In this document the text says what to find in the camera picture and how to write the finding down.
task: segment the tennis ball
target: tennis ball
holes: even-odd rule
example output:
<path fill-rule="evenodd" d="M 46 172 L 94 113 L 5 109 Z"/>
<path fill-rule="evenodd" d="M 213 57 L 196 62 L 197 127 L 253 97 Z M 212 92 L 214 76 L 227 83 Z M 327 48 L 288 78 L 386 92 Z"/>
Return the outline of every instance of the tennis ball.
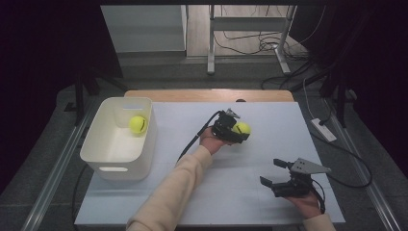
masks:
<path fill-rule="evenodd" d="M 232 131 L 238 134 L 251 134 L 251 127 L 244 122 L 237 122 L 234 127 L 232 127 Z"/>
<path fill-rule="evenodd" d="M 129 120 L 129 128 L 132 133 L 140 134 L 147 129 L 147 120 L 143 116 L 133 116 Z"/>

